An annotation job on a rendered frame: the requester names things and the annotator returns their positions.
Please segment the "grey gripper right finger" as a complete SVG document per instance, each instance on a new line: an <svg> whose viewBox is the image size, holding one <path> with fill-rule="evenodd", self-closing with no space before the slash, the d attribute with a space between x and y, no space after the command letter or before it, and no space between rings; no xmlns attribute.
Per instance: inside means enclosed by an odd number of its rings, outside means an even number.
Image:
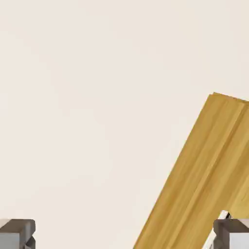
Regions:
<svg viewBox="0 0 249 249"><path fill-rule="evenodd" d="M217 219L213 249L249 249L249 227L239 219Z"/></svg>

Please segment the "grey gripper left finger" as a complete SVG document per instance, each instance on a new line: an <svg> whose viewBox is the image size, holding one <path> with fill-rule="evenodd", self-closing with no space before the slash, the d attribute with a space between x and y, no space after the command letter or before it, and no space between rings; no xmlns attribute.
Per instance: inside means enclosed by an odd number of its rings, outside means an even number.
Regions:
<svg viewBox="0 0 249 249"><path fill-rule="evenodd" d="M0 219L0 249L36 249L33 219Z"/></svg>

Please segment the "light wood cabinet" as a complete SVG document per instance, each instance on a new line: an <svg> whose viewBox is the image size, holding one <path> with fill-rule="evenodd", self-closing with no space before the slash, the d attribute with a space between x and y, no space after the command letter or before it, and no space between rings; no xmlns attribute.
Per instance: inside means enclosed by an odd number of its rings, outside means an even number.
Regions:
<svg viewBox="0 0 249 249"><path fill-rule="evenodd" d="M249 101L210 94L133 249L189 249L195 206Z"/></svg>

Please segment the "light wood drawer front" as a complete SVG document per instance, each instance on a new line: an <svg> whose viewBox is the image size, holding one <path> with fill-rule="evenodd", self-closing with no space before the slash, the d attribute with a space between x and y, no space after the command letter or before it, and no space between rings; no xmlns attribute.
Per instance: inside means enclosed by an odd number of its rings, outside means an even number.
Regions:
<svg viewBox="0 0 249 249"><path fill-rule="evenodd" d="M225 150L208 178L197 205L197 222L185 245L201 249L222 210L234 218L249 217L249 106L238 120Z"/></svg>

